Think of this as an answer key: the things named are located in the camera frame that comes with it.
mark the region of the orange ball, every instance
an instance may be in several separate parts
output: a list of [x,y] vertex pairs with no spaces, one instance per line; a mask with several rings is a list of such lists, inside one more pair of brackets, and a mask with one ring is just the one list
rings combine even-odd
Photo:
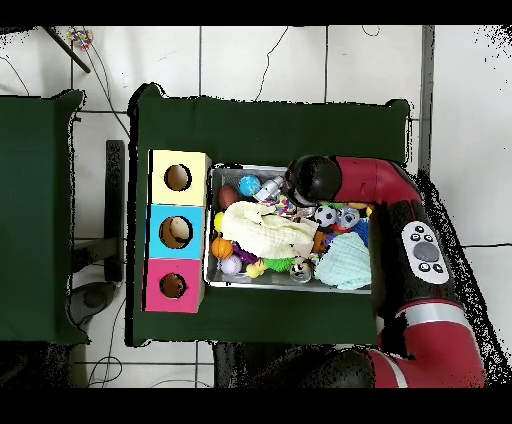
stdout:
[[226,259],[233,253],[233,245],[230,241],[217,237],[212,242],[211,252],[216,258]]

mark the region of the yellow cube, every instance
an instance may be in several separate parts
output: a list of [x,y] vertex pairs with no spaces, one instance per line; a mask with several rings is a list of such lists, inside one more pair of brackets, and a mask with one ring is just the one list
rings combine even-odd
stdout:
[[150,150],[151,203],[206,206],[211,160],[200,152]]

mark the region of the shape sorter box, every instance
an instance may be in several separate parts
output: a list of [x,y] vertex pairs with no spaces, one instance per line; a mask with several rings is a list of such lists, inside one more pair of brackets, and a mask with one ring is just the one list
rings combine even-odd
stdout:
[[[148,259],[143,311],[197,313],[204,296],[201,269],[200,260]],[[169,274],[179,276],[185,283],[179,298],[169,298],[162,292],[161,281]]]
[[[206,179],[211,160],[200,152],[150,150],[151,198],[150,203],[182,206],[206,206]],[[187,184],[180,190],[168,185],[171,167],[186,172]]]
[[[205,209],[196,206],[151,205],[149,220],[150,259],[202,260],[204,250]],[[171,217],[180,217],[189,224],[189,241],[182,248],[170,248],[160,240],[160,226]]]

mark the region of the pink cube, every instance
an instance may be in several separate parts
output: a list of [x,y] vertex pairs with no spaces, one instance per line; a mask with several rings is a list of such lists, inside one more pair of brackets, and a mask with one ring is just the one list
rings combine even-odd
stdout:
[[[179,297],[168,297],[162,291],[162,279],[174,274],[181,280]],[[146,312],[197,313],[204,295],[204,281],[199,259],[148,259],[146,276]]]

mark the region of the dark green cloth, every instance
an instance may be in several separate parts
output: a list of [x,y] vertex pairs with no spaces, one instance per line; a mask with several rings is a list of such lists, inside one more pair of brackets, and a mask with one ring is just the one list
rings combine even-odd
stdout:
[[79,343],[67,318],[70,118],[82,101],[0,96],[0,340]]
[[286,166],[306,154],[405,161],[405,100],[387,106],[162,98],[142,86],[130,101],[137,150],[133,339],[374,343],[371,297],[207,287],[197,314],[141,312],[149,149],[198,151],[213,161]]

